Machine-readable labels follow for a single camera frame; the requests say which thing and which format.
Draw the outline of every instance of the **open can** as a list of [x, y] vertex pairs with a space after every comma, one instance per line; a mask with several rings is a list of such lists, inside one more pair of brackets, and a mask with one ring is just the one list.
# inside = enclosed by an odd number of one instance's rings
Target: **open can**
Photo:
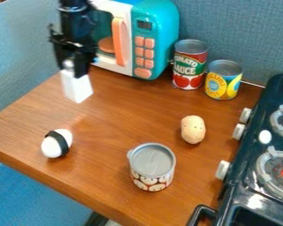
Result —
[[134, 184], [144, 191], [162, 191], [172, 182], [176, 158], [170, 148], [146, 143], [130, 150], [127, 158]]

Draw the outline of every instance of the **toy microwave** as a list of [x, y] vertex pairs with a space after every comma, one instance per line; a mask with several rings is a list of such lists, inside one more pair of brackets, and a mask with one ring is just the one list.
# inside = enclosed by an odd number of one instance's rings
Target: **toy microwave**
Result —
[[92, 33], [99, 45], [95, 66], [156, 79], [172, 59], [179, 13], [170, 0], [97, 1]]

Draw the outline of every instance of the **tomato sauce can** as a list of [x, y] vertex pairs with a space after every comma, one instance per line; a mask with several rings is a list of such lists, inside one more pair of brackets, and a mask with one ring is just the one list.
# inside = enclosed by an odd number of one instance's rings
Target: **tomato sauce can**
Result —
[[208, 47], [202, 41], [186, 39], [175, 43], [173, 84], [185, 90], [197, 89], [203, 83]]
[[216, 60], [209, 64], [205, 93], [216, 100], [232, 100], [238, 93], [242, 68], [230, 60]]

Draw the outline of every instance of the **yellow can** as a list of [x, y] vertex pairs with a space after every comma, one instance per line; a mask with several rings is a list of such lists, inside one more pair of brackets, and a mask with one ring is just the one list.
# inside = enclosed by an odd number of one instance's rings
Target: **yellow can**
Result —
[[216, 100], [232, 100], [241, 84], [242, 68], [230, 60], [216, 60], [208, 70], [205, 93]]

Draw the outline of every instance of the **metal can rim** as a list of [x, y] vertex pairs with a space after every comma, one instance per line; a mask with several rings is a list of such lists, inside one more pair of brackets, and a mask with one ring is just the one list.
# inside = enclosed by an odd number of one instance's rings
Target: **metal can rim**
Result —
[[225, 60], [225, 59], [214, 60], [214, 61], [210, 62], [209, 65], [208, 65], [208, 73], [212, 72], [212, 69], [211, 69], [212, 65], [220, 64], [220, 63], [228, 63], [228, 64], [235, 65], [237, 68], [239, 68], [240, 72], [239, 73], [235, 73], [235, 74], [231, 74], [231, 75], [217, 73], [218, 75], [225, 76], [225, 77], [230, 77], [230, 76], [239, 76], [239, 75], [243, 74], [243, 69], [242, 69], [242, 67], [238, 63], [236, 63], [236, 62], [234, 62], [232, 60]]
[[[183, 44], [183, 43], [187, 43], [187, 42], [197, 42], [198, 44], [202, 44], [205, 48], [204, 48], [204, 51], [202, 52], [197, 52], [197, 53], [191, 53], [191, 52], [187, 52], [187, 51], [180, 51], [178, 50], [179, 48], [179, 45]], [[180, 40], [180, 41], [177, 41], [175, 43], [175, 51], [178, 52], [178, 53], [185, 53], [185, 54], [191, 54], [191, 55], [201, 55], [203, 53], [206, 53], [208, 52], [208, 46], [203, 42], [203, 41], [200, 41], [200, 40], [197, 40], [197, 39], [184, 39], [184, 40]]]
[[[132, 163], [132, 159], [133, 159], [133, 156], [142, 148], [146, 147], [146, 146], [149, 146], [149, 145], [152, 145], [152, 146], [159, 146], [159, 147], [162, 147], [163, 149], [165, 149], [172, 157], [172, 160], [173, 160], [173, 164], [171, 166], [171, 168], [164, 174], [162, 175], [155, 175], [155, 176], [150, 176], [150, 175], [147, 175], [147, 174], [144, 174], [144, 173], [141, 173], [139, 170], [137, 170], [133, 163]], [[174, 152], [167, 146], [165, 145], [162, 145], [162, 144], [159, 144], [159, 143], [153, 143], [153, 142], [150, 142], [150, 143], [145, 143], [145, 144], [141, 144], [139, 145], [138, 147], [134, 148], [132, 150], [132, 153], [130, 154], [129, 156], [129, 162], [130, 162], [130, 167], [136, 171], [139, 175], [143, 176], [143, 177], [147, 177], [147, 178], [157, 178], [157, 177], [163, 177], [163, 176], [166, 176], [166, 175], [169, 175], [171, 173], [174, 172], [174, 169], [175, 169], [175, 166], [176, 166], [176, 157], [175, 157], [175, 154]]]

